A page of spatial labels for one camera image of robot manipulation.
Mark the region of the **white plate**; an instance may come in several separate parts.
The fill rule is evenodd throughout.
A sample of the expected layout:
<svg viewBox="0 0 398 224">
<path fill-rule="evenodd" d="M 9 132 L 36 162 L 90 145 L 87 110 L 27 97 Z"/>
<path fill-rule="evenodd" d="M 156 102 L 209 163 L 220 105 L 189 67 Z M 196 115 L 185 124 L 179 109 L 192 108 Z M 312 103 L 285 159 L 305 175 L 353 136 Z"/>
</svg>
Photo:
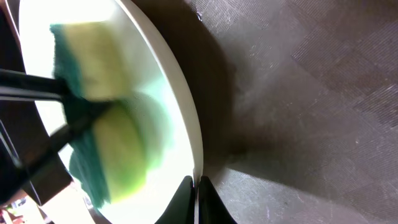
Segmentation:
<svg viewBox="0 0 398 224">
<path fill-rule="evenodd" d="M 129 68 L 129 102 L 152 163 L 143 188 L 122 202 L 106 204 L 100 212 L 112 223 L 154 223 L 182 180 L 201 176 L 203 144 L 185 76 L 151 20 L 129 0 L 22 0 L 19 37 L 25 70 L 52 76 L 51 24 L 97 21 L 110 25 Z"/>
</svg>

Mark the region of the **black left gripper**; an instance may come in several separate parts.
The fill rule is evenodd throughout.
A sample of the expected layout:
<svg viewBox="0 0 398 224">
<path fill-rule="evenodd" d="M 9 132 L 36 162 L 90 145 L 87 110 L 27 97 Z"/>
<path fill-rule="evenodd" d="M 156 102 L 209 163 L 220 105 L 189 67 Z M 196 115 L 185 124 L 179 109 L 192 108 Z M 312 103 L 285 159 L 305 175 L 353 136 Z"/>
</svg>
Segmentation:
<svg viewBox="0 0 398 224">
<path fill-rule="evenodd" d="M 1 68 L 2 127 L 19 158 L 26 161 L 30 156 L 38 155 L 21 167 L 23 173 L 35 174 L 41 170 L 109 108 L 107 102 L 68 108 L 65 112 L 71 112 L 73 119 L 49 137 L 32 101 L 62 101 L 70 94 L 70 90 L 63 80 L 23 73 L 25 68 L 21 51 L 5 9 L 1 9 Z M 72 178 L 62 161 L 56 158 L 22 189 L 38 205 L 44 205 L 71 182 Z"/>
</svg>

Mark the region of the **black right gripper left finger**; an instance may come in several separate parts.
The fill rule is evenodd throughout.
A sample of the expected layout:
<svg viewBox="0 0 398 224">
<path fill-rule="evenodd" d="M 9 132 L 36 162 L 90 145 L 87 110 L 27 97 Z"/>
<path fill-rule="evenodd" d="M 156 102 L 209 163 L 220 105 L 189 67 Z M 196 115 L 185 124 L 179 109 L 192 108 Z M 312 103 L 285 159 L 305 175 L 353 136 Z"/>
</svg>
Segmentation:
<svg viewBox="0 0 398 224">
<path fill-rule="evenodd" d="M 181 181 L 165 212 L 155 224 L 194 224 L 195 188 L 191 176 Z"/>
</svg>

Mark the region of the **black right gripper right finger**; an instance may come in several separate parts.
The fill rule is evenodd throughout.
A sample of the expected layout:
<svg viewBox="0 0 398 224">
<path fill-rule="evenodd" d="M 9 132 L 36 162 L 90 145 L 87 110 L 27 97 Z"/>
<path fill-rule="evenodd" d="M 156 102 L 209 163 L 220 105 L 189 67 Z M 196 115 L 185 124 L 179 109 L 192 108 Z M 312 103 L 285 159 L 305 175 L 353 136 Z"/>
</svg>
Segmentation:
<svg viewBox="0 0 398 224">
<path fill-rule="evenodd" d="M 237 224 L 207 176 L 198 186 L 199 224 Z"/>
</svg>

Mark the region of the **green yellow sponge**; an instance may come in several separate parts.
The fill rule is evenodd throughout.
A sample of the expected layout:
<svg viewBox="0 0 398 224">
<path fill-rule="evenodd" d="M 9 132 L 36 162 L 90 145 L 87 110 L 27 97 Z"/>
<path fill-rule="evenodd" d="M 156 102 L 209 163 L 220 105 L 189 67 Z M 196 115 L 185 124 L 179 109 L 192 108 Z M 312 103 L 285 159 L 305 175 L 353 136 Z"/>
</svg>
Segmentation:
<svg viewBox="0 0 398 224">
<path fill-rule="evenodd" d="M 132 196 L 162 165 L 159 106 L 144 102 L 124 52 L 106 22 L 52 24 L 53 76 L 71 94 L 63 101 L 68 123 L 85 115 L 93 124 L 71 142 L 68 170 L 97 209 Z"/>
</svg>

